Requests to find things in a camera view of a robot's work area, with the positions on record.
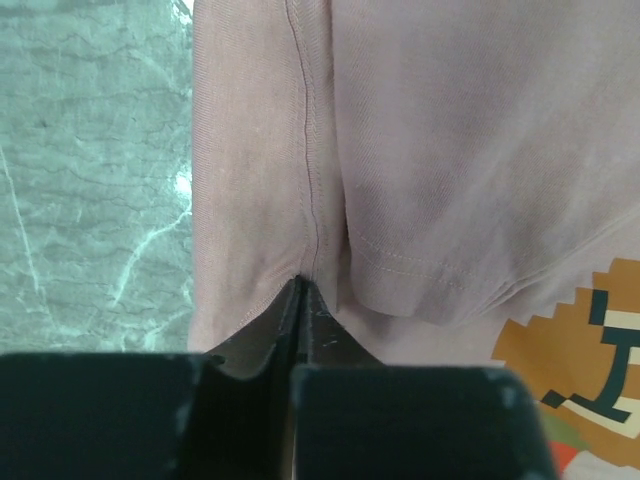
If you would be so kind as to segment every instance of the marble surface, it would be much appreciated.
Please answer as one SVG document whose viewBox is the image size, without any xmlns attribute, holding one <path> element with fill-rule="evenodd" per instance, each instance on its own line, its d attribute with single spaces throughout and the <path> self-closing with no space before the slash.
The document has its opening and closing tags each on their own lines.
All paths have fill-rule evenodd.
<svg viewBox="0 0 640 480">
<path fill-rule="evenodd" d="M 0 352 L 182 351 L 191 5 L 0 0 Z"/>
</svg>

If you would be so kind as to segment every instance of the brown pixelated graphic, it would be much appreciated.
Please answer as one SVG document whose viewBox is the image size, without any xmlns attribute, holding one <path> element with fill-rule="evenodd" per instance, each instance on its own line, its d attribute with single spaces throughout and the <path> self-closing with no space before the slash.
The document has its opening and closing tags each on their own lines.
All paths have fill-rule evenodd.
<svg viewBox="0 0 640 480">
<path fill-rule="evenodd" d="M 614 372 L 619 345 L 603 343 L 603 334 L 610 325 L 589 323 L 590 318 L 595 318 L 592 307 L 597 295 L 606 298 L 607 315 L 620 314 L 626 319 L 627 328 L 618 328 L 614 333 L 636 342 L 633 339 L 640 334 L 640 315 L 633 314 L 640 314 L 640 261 L 616 259 L 608 273 L 593 275 L 592 289 L 576 290 L 573 304 L 558 304 L 552 318 L 534 316 L 526 326 L 509 320 L 492 358 L 506 362 L 507 368 L 519 374 L 540 401 L 543 413 L 574 428 L 592 454 L 614 465 L 640 469 L 640 436 L 635 433 L 640 426 L 640 345 L 631 347 L 626 371 L 615 370 L 617 378 L 624 379 L 617 398 L 626 403 L 615 405 L 630 414 L 625 421 L 607 423 L 601 416 L 591 417 L 590 410 L 576 412 L 571 402 L 555 406 L 543 402 L 551 397 L 571 399 L 575 395 L 595 400 Z"/>
</svg>

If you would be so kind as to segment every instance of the t-shirt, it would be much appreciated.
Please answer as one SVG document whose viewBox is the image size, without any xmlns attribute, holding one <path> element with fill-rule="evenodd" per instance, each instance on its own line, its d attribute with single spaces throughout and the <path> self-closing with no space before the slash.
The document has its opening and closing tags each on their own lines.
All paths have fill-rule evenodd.
<svg viewBox="0 0 640 480">
<path fill-rule="evenodd" d="M 203 0 L 208 350 L 302 273 L 390 364 L 504 365 L 569 480 L 640 479 L 640 2 Z"/>
</svg>

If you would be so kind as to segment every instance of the beige cloth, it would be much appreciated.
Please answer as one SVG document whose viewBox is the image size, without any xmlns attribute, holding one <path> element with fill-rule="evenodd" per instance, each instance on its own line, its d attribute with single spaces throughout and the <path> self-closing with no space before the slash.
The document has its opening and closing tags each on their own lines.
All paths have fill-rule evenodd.
<svg viewBox="0 0 640 480">
<path fill-rule="evenodd" d="M 303 273 L 384 361 L 510 365 L 508 319 L 640 260 L 638 0 L 199 0 L 194 22 L 191 349 Z M 640 478 L 594 446 L 640 452 L 633 425 L 566 478 Z"/>
</svg>

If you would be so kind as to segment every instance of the orange brown print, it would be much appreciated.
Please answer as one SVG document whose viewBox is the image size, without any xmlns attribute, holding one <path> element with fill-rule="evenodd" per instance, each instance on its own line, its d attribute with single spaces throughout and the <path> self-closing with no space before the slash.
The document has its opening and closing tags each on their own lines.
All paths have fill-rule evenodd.
<svg viewBox="0 0 640 480">
<path fill-rule="evenodd" d="M 540 402 L 560 469 L 581 450 L 640 469 L 640 261 L 614 260 L 553 318 L 509 320 L 492 358 Z"/>
</svg>

